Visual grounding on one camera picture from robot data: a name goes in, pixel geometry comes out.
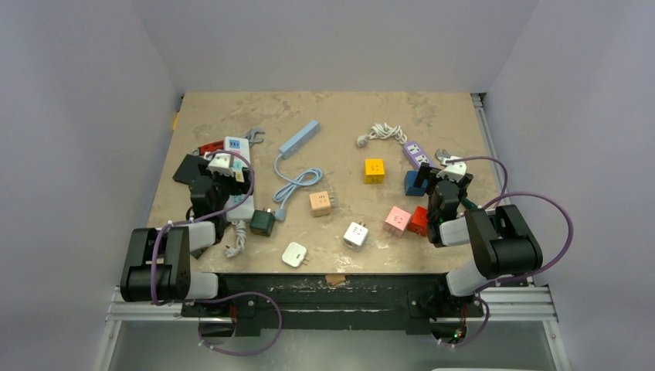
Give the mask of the adjustable wrench red handle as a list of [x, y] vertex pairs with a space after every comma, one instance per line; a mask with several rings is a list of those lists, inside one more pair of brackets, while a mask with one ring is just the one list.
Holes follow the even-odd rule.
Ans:
[[[263, 141], [263, 138], [258, 138], [258, 134], [265, 134], [266, 132], [262, 128], [253, 128], [248, 130], [241, 138], [245, 138], [249, 141], [249, 146], [252, 147], [255, 144], [259, 144]], [[219, 149], [224, 149], [224, 141], [214, 141], [206, 145], [199, 146], [192, 149], [191, 154], [196, 156], [203, 156], [206, 152], [211, 152]]]

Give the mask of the pink cube socket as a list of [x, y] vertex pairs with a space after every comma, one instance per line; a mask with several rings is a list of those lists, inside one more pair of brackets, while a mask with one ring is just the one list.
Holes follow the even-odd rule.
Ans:
[[412, 215], [397, 206], [393, 206], [383, 222], [383, 230], [395, 236], [402, 237], [411, 221]]

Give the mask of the white cube socket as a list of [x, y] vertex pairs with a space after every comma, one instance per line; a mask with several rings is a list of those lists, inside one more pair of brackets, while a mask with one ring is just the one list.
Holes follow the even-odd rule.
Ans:
[[362, 223], [351, 222], [343, 236], [343, 243], [349, 249], [359, 252], [365, 245], [369, 229]]

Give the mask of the dark blue cube socket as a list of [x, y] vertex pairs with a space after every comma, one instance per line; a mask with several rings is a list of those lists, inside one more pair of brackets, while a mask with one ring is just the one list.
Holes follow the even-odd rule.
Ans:
[[426, 188], [428, 186], [428, 179], [424, 179], [420, 185], [415, 185], [416, 178], [418, 176], [418, 171], [409, 170], [404, 178], [404, 190], [407, 196], [417, 196], [421, 197], [426, 194]]

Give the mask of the red cube socket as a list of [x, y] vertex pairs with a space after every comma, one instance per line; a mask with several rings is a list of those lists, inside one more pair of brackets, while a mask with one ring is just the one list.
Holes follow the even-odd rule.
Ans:
[[427, 235], [427, 225], [427, 209], [421, 206], [417, 206], [409, 221], [407, 230], [411, 233], [425, 237]]

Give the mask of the dark green cube socket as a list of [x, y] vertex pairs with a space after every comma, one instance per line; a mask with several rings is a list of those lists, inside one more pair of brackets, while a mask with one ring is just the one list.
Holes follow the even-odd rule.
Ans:
[[273, 231], [275, 216], [271, 209], [255, 210], [249, 223], [250, 232], [263, 237], [269, 237]]

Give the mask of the purple power strip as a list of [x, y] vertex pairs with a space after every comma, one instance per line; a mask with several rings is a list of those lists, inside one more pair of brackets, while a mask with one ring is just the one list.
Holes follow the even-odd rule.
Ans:
[[422, 164], [435, 167], [434, 161], [428, 156], [423, 148], [416, 141], [407, 141], [402, 146], [402, 153], [412, 168], [418, 171]]

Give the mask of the white power strip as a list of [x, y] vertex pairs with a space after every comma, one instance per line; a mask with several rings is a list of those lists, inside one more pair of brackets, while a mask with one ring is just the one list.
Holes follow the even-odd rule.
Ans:
[[[225, 137], [224, 149], [233, 153], [240, 154], [248, 162], [250, 162], [249, 141], [245, 138]], [[245, 180], [245, 164], [240, 158], [233, 158], [232, 170], [238, 180]], [[232, 207], [241, 202], [245, 193], [237, 196], [230, 196], [226, 203], [226, 207]], [[255, 211], [254, 196], [248, 197], [243, 201], [239, 207], [228, 211], [226, 219], [231, 223], [239, 221], [249, 222]]]

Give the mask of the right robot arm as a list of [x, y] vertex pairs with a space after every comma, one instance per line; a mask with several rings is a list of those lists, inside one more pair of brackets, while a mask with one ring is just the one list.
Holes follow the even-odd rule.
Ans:
[[492, 280], [530, 273], [542, 266], [543, 254], [516, 206], [458, 209], [467, 197], [472, 176], [456, 180], [442, 169], [421, 164], [415, 184], [425, 186], [428, 198], [426, 237], [435, 247], [469, 245], [472, 259], [445, 274], [436, 290], [436, 309], [451, 315], [470, 296]]

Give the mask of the white adapter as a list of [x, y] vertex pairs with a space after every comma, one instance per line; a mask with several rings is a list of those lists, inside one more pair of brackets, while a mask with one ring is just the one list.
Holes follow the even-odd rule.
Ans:
[[298, 268], [302, 264], [307, 264], [308, 250], [304, 245], [297, 242], [291, 242], [287, 245], [281, 256], [281, 260], [288, 266]]

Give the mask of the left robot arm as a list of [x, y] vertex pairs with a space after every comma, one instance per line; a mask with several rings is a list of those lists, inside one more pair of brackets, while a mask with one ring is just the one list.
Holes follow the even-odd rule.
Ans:
[[188, 219], [161, 228], [132, 231], [120, 278], [121, 297], [128, 302], [200, 301], [212, 316], [226, 313], [230, 295], [219, 288], [218, 274], [194, 272], [193, 253], [222, 239], [226, 214], [241, 206], [254, 190], [253, 170], [240, 175], [200, 175], [188, 185]]

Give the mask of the yellow cube socket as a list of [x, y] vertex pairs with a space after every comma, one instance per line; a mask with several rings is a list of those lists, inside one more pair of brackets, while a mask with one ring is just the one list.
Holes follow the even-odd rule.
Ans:
[[364, 184], [382, 184], [385, 166], [381, 158], [367, 158], [364, 162]]

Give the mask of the light blue power strip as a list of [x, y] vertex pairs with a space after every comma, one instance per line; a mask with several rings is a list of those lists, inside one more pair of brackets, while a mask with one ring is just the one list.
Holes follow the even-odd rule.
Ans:
[[280, 157], [288, 159], [321, 131], [319, 121], [312, 120], [279, 147]]

